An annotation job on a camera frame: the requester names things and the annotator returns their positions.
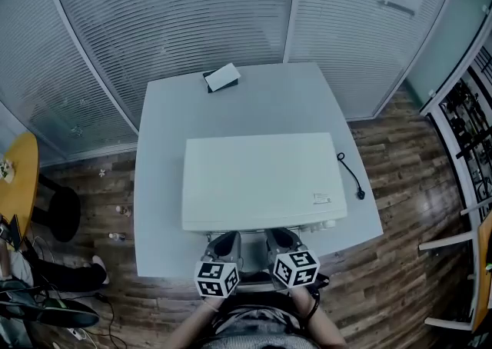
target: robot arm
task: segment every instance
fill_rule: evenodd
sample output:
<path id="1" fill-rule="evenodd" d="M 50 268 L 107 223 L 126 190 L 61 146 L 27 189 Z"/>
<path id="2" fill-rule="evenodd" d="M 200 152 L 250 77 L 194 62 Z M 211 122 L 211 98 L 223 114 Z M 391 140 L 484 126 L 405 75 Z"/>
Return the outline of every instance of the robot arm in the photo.
<path id="1" fill-rule="evenodd" d="M 272 277 L 288 288 L 316 281 L 319 260 L 295 233 L 285 228 L 267 229 L 264 233 Z M 198 293 L 203 297 L 229 297 L 238 286 L 241 267 L 241 235 L 229 231 L 208 244 L 196 264 L 194 282 Z"/>

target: label sticker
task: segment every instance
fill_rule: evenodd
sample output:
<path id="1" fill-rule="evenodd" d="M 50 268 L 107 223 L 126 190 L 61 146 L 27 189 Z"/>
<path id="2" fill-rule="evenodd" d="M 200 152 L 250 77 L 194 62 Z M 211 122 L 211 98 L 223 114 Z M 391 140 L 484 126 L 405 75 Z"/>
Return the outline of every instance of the label sticker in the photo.
<path id="1" fill-rule="evenodd" d="M 329 198 L 329 195 L 326 193 L 315 193 L 314 203 L 315 204 L 331 203 L 331 199 Z"/>

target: white table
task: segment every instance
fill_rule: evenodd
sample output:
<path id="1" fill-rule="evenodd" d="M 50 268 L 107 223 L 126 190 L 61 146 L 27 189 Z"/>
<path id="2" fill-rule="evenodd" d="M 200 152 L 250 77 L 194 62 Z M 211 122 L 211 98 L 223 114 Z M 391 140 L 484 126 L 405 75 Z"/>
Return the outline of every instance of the white table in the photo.
<path id="1" fill-rule="evenodd" d="M 383 234 L 374 196 L 347 122 L 315 63 L 238 68 L 239 85 L 207 93 L 202 73 L 148 83 L 135 169 L 135 247 L 138 275 L 192 278 L 207 238 L 181 229 L 181 188 L 188 138 L 330 132 L 336 152 L 366 192 L 341 167 L 348 216 L 335 228 L 301 233 L 318 256 Z M 246 271 L 262 265 L 262 235 L 243 234 Z"/>

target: cable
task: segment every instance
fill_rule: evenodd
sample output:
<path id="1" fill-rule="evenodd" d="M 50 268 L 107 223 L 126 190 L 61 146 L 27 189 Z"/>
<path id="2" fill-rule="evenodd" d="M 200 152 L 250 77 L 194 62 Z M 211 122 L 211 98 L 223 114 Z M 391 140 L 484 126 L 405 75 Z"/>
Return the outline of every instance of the cable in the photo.
<path id="1" fill-rule="evenodd" d="M 53 256 L 53 252 L 52 252 L 51 248 L 49 247 L 48 242 L 47 242 L 47 241 L 46 241 L 43 237 L 40 237 L 40 236 L 38 236 L 38 235 L 37 235 L 37 236 L 34 238 L 34 242 L 32 243 L 32 247 L 34 247 L 34 244 L 36 243 L 36 240 L 37 240 L 38 238 L 41 238 L 41 239 L 45 242 L 45 244 L 46 244 L 46 248 L 49 250 L 49 253 L 50 253 L 50 254 L 51 254 L 51 256 L 52 256 L 52 262 L 53 262 L 53 263 L 55 263 L 55 257 Z"/>
<path id="2" fill-rule="evenodd" d="M 120 347 L 113 340 L 113 338 L 116 338 L 117 340 L 119 340 L 120 342 L 123 343 L 123 345 L 125 346 L 125 349 L 128 349 L 128 345 L 126 344 L 126 342 L 123 341 L 120 337 L 116 337 L 111 332 L 111 326 L 113 325 L 113 321 L 115 321 L 115 310 L 113 309 L 113 305 L 111 304 L 111 302 L 109 301 L 109 299 L 106 296 L 104 296 L 103 294 L 101 294 L 101 293 L 95 293 L 94 294 L 94 298 L 96 300 L 99 300 L 100 302 L 106 303 L 111 308 L 111 321 L 109 322 L 109 326 L 108 326 L 108 333 L 109 334 L 96 334 L 96 333 L 92 333 L 90 331 L 87 331 L 87 332 L 89 334 L 93 334 L 93 335 L 100 335 L 102 337 L 109 337 L 110 341 L 113 343 L 113 345 L 116 347 L 116 349 L 120 349 Z"/>
<path id="3" fill-rule="evenodd" d="M 32 222 L 31 221 L 29 222 L 29 226 L 31 227 L 31 234 L 32 234 L 32 249 L 34 249 L 34 243 L 36 242 L 36 237 L 34 235 L 34 229 L 32 228 Z M 42 259 L 44 260 L 45 259 L 45 252 L 43 252 L 43 248 L 41 248 L 41 245 L 39 245 L 39 244 L 38 244 L 38 248 L 41 251 Z"/>
<path id="4" fill-rule="evenodd" d="M 355 182 L 357 182 L 357 193 L 356 193 L 357 198 L 359 200 L 364 200 L 364 198 L 366 197 L 366 192 L 364 192 L 362 190 L 361 184 L 359 183 L 357 176 L 354 174 L 354 172 L 350 168 L 348 168 L 348 166 L 344 162 L 344 159 L 345 159 L 345 154 L 343 152 L 341 152 L 340 154 L 337 155 L 337 160 L 340 163 L 342 163 L 343 166 L 345 166 L 345 168 L 348 170 L 348 172 L 352 174 L 352 177 L 354 177 Z"/>
<path id="5" fill-rule="evenodd" d="M 84 337 L 82 338 L 82 340 L 85 341 L 88 337 L 91 340 L 92 344 L 94 345 L 95 349 L 98 349 L 98 345 L 96 345 L 95 342 L 92 340 L 92 337 L 89 334 L 87 334 L 88 331 L 84 330 L 83 328 L 79 328 L 79 330 L 84 331 Z"/>
<path id="6" fill-rule="evenodd" d="M 90 335 L 97 335 L 98 337 L 110 337 L 110 335 L 109 335 L 109 334 L 96 334 L 96 333 L 92 333 L 92 332 L 87 331 L 87 330 L 85 330 L 85 332 L 89 333 Z M 119 341 L 121 341 L 121 342 L 123 342 L 123 345 L 125 346 L 125 348 L 127 348 L 127 347 L 128 347 L 128 346 L 127 346 L 127 344 L 126 344 L 126 342 L 124 342 L 124 341 L 123 341 L 120 337 L 116 337 L 116 335 L 113 335 L 112 337 L 113 337 L 113 338 L 116 338 L 117 340 L 119 340 Z"/>
<path id="7" fill-rule="evenodd" d="M 86 297 L 94 297 L 93 294 L 88 294 L 87 296 L 78 296 L 78 297 L 72 297 L 72 298 L 62 298 L 62 300 L 78 300 L 79 298 L 86 298 Z"/>
<path id="8" fill-rule="evenodd" d="M 309 320 L 313 317 L 314 313 L 317 311 L 317 308 L 320 305 L 320 292 L 319 292 L 319 290 L 316 289 L 316 291 L 314 293 L 312 293 L 311 295 L 314 298 L 314 305 L 313 305 L 311 311 L 309 312 L 309 314 L 307 314 L 307 316 L 303 320 L 304 325 L 306 327 L 309 324 Z"/>

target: window blind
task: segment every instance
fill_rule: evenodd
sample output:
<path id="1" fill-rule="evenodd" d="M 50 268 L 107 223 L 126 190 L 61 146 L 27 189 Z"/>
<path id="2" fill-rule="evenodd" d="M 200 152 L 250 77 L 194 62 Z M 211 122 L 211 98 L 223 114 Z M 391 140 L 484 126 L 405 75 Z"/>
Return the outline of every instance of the window blind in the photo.
<path id="1" fill-rule="evenodd" d="M 0 101 L 65 157 L 135 142 L 52 0 L 0 0 Z"/>
<path id="2" fill-rule="evenodd" d="M 299 0 L 289 61 L 315 61 L 346 118 L 375 114 L 434 23 L 444 0 L 417 14 L 382 0 Z"/>
<path id="3" fill-rule="evenodd" d="M 61 0 L 89 58 L 140 121 L 151 80 L 281 62 L 291 0 Z"/>

